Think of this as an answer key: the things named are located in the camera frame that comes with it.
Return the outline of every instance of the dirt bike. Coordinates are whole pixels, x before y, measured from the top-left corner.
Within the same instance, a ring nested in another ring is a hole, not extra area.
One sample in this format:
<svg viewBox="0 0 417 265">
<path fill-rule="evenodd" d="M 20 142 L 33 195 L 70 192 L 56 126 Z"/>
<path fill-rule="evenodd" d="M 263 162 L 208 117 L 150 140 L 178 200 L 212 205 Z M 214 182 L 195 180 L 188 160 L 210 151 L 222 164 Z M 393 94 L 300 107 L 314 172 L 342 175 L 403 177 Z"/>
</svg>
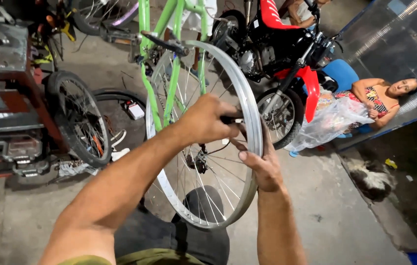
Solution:
<svg viewBox="0 0 417 265">
<path fill-rule="evenodd" d="M 304 1 L 315 16 L 314 31 L 284 25 L 273 0 L 259 0 L 257 14 L 250 20 L 253 0 L 245 0 L 246 16 L 228 10 L 214 24 L 212 32 L 212 42 L 235 60 L 248 79 L 280 80 L 279 87 L 267 90 L 256 100 L 276 149 L 295 138 L 303 116 L 307 122 L 313 119 L 320 91 L 317 74 L 312 69 L 327 65 L 331 48 L 339 38 L 323 35 L 318 27 L 317 4 Z M 292 90 L 298 84 L 296 78 L 302 79 L 306 86 L 305 104 Z"/>
</svg>

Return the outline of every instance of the floral dress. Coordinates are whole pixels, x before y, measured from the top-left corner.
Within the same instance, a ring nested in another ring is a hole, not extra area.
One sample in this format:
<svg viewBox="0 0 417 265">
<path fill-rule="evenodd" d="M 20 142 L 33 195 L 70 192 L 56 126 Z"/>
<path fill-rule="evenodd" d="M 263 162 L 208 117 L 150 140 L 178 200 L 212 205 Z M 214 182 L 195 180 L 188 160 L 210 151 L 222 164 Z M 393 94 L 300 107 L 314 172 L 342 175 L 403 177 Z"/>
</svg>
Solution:
<svg viewBox="0 0 417 265">
<path fill-rule="evenodd" d="M 378 111 L 378 118 L 385 116 L 388 113 L 387 107 L 383 104 L 383 102 L 378 97 L 377 91 L 373 87 L 367 87 L 365 89 L 365 93 L 367 99 L 375 103 L 374 109 Z M 318 100 L 318 105 L 316 107 L 317 110 L 322 109 L 326 106 L 329 106 L 334 100 L 341 99 L 343 97 L 349 97 L 350 99 L 361 102 L 356 95 L 354 95 L 350 90 L 345 90 L 341 92 L 335 92 L 330 94 L 323 94 Z M 359 128 L 362 124 L 361 123 L 352 123 L 349 126 L 349 129 L 356 129 Z"/>
</svg>

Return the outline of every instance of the red seat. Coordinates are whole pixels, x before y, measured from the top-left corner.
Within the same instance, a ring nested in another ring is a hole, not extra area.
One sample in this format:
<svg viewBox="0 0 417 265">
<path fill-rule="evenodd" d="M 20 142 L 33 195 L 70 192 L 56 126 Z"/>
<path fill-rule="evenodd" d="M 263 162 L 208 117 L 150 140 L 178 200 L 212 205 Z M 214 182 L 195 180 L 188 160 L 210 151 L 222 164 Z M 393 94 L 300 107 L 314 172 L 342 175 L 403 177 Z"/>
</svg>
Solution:
<svg viewBox="0 0 417 265">
<path fill-rule="evenodd" d="M 261 18 L 267 27 L 273 29 L 297 29 L 299 26 L 284 25 L 278 16 L 274 0 L 261 0 Z"/>
</svg>

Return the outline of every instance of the green bicycle frame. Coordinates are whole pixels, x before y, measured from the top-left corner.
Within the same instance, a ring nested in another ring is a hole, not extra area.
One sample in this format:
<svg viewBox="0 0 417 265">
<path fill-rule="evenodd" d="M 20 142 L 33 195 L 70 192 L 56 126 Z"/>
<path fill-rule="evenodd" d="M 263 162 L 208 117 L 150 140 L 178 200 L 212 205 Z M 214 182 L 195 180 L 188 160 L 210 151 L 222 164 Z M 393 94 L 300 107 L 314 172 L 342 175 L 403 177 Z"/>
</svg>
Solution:
<svg viewBox="0 0 417 265">
<path fill-rule="evenodd" d="M 139 0 L 138 3 L 138 14 L 140 19 L 140 32 L 142 30 L 150 30 L 150 1 L 149 0 Z M 174 25 L 173 33 L 178 40 L 181 39 L 181 22 L 182 22 L 182 13 L 184 10 L 194 12 L 200 15 L 201 17 L 201 41 L 205 41 L 208 35 L 208 26 L 207 26 L 207 11 L 205 10 L 205 0 L 198 0 L 197 4 L 193 4 L 190 0 L 168 0 L 164 6 L 163 13 L 159 18 L 154 32 L 158 34 L 158 38 L 162 39 L 164 31 L 169 24 L 171 15 L 174 14 Z M 166 106 L 164 107 L 163 115 L 163 126 L 161 126 L 161 120 L 158 113 L 158 105 L 156 101 L 156 95 L 153 90 L 153 87 L 148 80 L 145 74 L 144 61 L 148 59 L 147 51 L 154 48 L 155 44 L 151 40 L 142 36 L 140 44 L 140 54 L 144 57 L 144 60 L 141 63 L 141 78 L 143 84 L 148 91 L 148 97 L 150 99 L 150 106 L 153 114 L 153 120 L 155 124 L 156 131 L 162 130 L 163 127 L 168 126 L 171 123 L 171 113 L 174 106 L 174 100 L 176 100 L 176 105 L 181 109 L 182 113 L 186 111 L 186 106 L 184 106 L 182 99 L 179 100 L 176 98 L 176 89 L 177 81 L 179 78 L 179 71 L 181 69 L 181 60 L 179 57 L 176 57 L 173 61 L 173 71 L 171 74 L 171 80 L 169 83 L 169 91 L 167 92 Z M 200 80 L 200 93 L 205 94 L 205 72 L 204 72 L 204 63 L 205 63 L 205 51 L 200 49 L 200 60 L 199 60 L 199 80 Z"/>
</svg>

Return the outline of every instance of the hand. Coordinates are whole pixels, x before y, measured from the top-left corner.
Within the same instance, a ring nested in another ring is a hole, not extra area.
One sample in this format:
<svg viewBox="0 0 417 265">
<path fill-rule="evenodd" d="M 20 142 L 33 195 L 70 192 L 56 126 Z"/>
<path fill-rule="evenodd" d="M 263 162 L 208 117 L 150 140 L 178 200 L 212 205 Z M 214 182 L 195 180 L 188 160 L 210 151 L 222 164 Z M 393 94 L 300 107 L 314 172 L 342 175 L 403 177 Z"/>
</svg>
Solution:
<svg viewBox="0 0 417 265">
<path fill-rule="evenodd" d="M 368 110 L 368 116 L 375 120 L 378 117 L 378 111 L 376 109 L 369 109 Z"/>
<path fill-rule="evenodd" d="M 240 118 L 242 115 L 235 106 L 221 101 L 213 94 L 206 93 L 189 107 L 175 124 L 181 128 L 181 135 L 189 145 L 238 136 L 240 133 L 238 126 L 224 124 L 220 116 Z"/>
<path fill-rule="evenodd" d="M 374 103 L 373 101 L 371 101 L 371 100 L 367 100 L 366 102 L 364 102 L 364 104 L 365 104 L 365 106 L 366 106 L 368 109 L 373 109 L 373 108 L 375 108 L 375 103 Z"/>
<path fill-rule="evenodd" d="M 264 152 L 263 157 L 247 151 L 247 148 L 242 143 L 231 138 L 229 141 L 240 151 L 238 156 L 246 166 L 252 168 L 256 173 L 256 181 L 259 190 L 265 192 L 273 192 L 279 190 L 283 185 L 282 174 L 280 173 L 280 164 L 278 162 L 277 154 L 274 146 L 269 138 L 269 129 L 262 121 L 263 126 L 263 140 Z M 241 133 L 246 138 L 246 130 L 241 127 Z"/>
</svg>

